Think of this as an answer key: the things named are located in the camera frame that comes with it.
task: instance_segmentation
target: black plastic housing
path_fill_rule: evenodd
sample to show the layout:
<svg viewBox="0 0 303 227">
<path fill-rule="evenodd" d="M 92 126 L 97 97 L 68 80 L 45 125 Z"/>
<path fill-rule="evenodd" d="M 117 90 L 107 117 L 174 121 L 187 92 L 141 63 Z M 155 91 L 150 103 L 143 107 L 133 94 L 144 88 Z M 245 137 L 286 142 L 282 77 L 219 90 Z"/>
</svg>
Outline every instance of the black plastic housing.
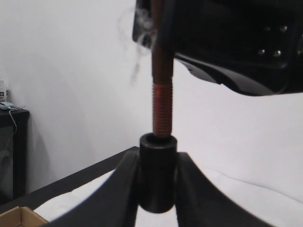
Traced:
<svg viewBox="0 0 303 227">
<path fill-rule="evenodd" d="M 150 0 L 136 8 L 150 14 Z M 302 12 L 298 0 L 165 0 L 157 38 L 200 79 L 249 96 L 299 93 Z M 142 33 L 135 16 L 133 40 Z"/>
</svg>

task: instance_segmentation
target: metal screw head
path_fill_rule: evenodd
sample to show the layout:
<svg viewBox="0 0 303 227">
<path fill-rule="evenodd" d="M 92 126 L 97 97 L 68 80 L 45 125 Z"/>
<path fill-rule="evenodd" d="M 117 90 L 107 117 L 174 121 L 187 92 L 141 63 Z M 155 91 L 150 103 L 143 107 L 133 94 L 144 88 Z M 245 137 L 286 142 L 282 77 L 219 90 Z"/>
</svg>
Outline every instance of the metal screw head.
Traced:
<svg viewBox="0 0 303 227">
<path fill-rule="evenodd" d="M 263 54 L 265 54 L 265 50 L 258 50 L 258 55 L 263 55 Z"/>
<path fill-rule="evenodd" d="M 281 56 L 281 51 L 275 51 L 274 52 L 274 57 L 280 57 Z"/>
<path fill-rule="evenodd" d="M 287 26 L 281 26 L 280 31 L 283 32 L 283 33 L 286 32 L 287 31 Z"/>
</svg>

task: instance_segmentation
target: white wall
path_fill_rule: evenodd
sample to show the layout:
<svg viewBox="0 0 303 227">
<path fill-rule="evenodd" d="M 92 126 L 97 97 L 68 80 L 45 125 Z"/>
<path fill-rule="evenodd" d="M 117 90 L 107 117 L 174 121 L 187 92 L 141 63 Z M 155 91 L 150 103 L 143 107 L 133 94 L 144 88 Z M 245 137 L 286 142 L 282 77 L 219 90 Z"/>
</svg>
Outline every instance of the white wall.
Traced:
<svg viewBox="0 0 303 227">
<path fill-rule="evenodd" d="M 151 131 L 150 57 L 117 23 L 134 0 L 0 0 L 0 77 L 31 111 L 29 191 Z M 131 35 L 132 14 L 122 27 Z M 201 166 L 303 201 L 303 95 L 241 96 L 176 63 L 174 135 Z"/>
</svg>

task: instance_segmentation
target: black table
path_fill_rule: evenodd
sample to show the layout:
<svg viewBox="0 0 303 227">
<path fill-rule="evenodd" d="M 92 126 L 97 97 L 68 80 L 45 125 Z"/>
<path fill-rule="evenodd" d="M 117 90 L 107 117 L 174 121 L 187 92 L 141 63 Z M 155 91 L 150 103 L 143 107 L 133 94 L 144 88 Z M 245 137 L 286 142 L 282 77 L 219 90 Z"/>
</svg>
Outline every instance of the black table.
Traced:
<svg viewBox="0 0 303 227">
<path fill-rule="evenodd" d="M 125 150 L 117 155 L 114 155 L 97 164 L 85 168 L 46 187 L 38 189 L 37 191 L 34 191 L 26 196 L 23 196 L 3 206 L 0 206 L 0 214 L 16 206 L 26 206 L 32 210 L 35 210 L 51 198 L 67 192 L 71 192 L 72 190 L 79 188 L 82 185 L 114 170 L 124 157 L 125 153 L 129 150 L 134 149 L 138 148 L 133 147 L 128 150 Z"/>
<path fill-rule="evenodd" d="M 20 109 L 11 111 L 14 118 L 17 131 L 13 136 L 13 199 L 19 198 L 26 194 L 26 162 L 27 162 L 27 126 L 29 111 Z M 14 122 L 8 111 L 0 110 L 0 128 L 13 126 Z M 0 193 L 0 202 L 9 201 Z"/>
</svg>

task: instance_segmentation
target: white cable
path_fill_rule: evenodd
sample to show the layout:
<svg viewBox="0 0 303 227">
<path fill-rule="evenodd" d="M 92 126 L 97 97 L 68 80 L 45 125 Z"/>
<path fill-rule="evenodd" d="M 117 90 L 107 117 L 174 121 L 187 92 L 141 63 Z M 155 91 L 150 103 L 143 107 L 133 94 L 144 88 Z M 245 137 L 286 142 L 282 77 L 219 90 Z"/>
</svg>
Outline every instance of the white cable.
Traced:
<svg viewBox="0 0 303 227">
<path fill-rule="evenodd" d="M 23 109 L 23 108 L 25 108 L 25 105 L 24 105 L 24 106 L 13 107 L 13 108 L 10 108 L 10 110 L 9 110 L 9 115 L 10 115 L 11 119 L 13 120 L 13 123 L 14 123 L 14 125 L 15 125 L 15 130 L 14 130 L 13 134 L 11 134 L 11 136 L 9 137 L 8 142 L 6 143 L 5 150 L 4 150 L 4 154 L 3 154 L 2 157 L 0 158 L 0 163 L 1 163 L 1 161 L 3 160 L 3 158 L 6 156 L 6 153 L 7 153 L 8 149 L 9 149 L 9 142 L 10 142 L 11 138 L 12 138 L 12 137 L 15 135 L 15 133 L 17 132 L 17 124 L 16 124 L 16 122 L 15 122 L 15 119 L 14 119 L 13 116 L 11 115 L 11 112 L 12 112 L 12 111 L 15 111 L 15 110 L 20 110 L 20 109 Z"/>
</svg>

